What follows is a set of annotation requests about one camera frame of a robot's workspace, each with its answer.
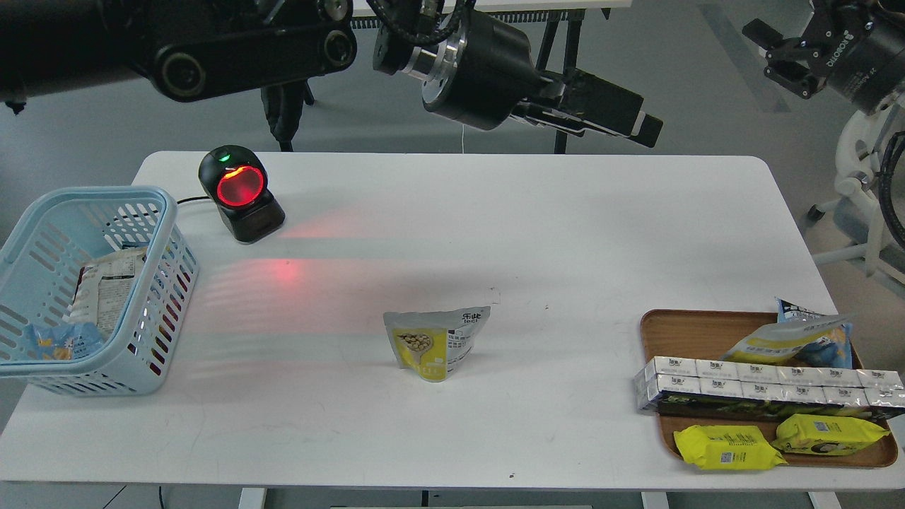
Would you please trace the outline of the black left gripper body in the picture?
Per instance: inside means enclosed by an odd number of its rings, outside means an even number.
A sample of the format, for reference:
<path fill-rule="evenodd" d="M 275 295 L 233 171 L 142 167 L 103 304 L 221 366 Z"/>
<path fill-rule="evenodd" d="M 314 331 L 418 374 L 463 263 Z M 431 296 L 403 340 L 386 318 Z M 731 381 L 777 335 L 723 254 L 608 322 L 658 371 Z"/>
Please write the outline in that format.
<path fill-rule="evenodd" d="M 529 38 L 487 13 L 468 13 L 452 41 L 460 44 L 452 67 L 421 89 L 427 112 L 492 130 L 549 82 L 531 60 Z"/>

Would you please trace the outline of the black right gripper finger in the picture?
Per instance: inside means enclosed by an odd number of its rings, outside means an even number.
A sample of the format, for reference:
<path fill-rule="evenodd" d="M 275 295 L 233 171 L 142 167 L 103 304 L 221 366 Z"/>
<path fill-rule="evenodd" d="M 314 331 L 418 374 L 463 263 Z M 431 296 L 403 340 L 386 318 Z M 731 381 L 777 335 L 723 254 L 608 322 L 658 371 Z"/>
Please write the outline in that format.
<path fill-rule="evenodd" d="M 814 54 L 801 37 L 785 37 L 759 18 L 744 25 L 742 34 L 765 51 L 767 60 L 804 61 Z"/>
<path fill-rule="evenodd" d="M 802 99 L 810 99 L 827 86 L 828 67 L 809 68 L 799 62 L 767 62 L 765 77 Z"/>

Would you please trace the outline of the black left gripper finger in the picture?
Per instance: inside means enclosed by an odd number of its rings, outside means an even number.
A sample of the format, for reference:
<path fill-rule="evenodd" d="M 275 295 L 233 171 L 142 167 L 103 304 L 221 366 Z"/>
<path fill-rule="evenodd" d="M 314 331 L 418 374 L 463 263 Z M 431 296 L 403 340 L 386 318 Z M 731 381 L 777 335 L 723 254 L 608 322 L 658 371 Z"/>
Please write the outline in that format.
<path fill-rule="evenodd" d="M 643 97 L 580 69 L 568 69 L 554 78 L 554 91 L 543 107 L 556 110 L 614 110 L 637 107 L 643 110 Z"/>
<path fill-rule="evenodd" d="M 647 148 L 656 145 L 665 126 L 661 119 L 637 107 L 617 107 L 614 110 L 595 110 L 589 107 L 584 112 L 579 112 L 521 103 L 520 120 L 532 126 L 552 128 L 573 136 L 584 136 L 589 131 L 619 136 Z"/>

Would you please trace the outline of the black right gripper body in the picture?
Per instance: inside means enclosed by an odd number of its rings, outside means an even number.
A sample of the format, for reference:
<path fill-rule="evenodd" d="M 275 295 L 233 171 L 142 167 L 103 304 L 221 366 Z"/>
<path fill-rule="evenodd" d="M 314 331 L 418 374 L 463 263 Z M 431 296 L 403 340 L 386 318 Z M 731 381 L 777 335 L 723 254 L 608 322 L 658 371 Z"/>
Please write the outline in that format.
<path fill-rule="evenodd" d="M 901 7 L 815 7 L 806 26 L 817 90 L 831 89 L 867 115 L 903 94 Z"/>

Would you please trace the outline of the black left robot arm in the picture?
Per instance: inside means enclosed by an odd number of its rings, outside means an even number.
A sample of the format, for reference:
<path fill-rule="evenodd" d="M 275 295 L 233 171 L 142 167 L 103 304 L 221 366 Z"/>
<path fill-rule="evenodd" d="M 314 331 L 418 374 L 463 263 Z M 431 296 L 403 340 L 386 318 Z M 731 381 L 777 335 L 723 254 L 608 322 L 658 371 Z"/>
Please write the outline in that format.
<path fill-rule="evenodd" d="M 142 77 L 190 103 L 262 93 L 271 134 L 291 147 L 311 78 L 358 54 L 351 1 L 4 1 L 2 103 Z M 534 64 L 517 28 L 472 1 L 370 1 L 373 68 L 421 81 L 427 112 L 481 130 L 508 119 L 582 136 L 595 130 L 643 147 L 662 120 L 643 97 L 575 67 Z"/>

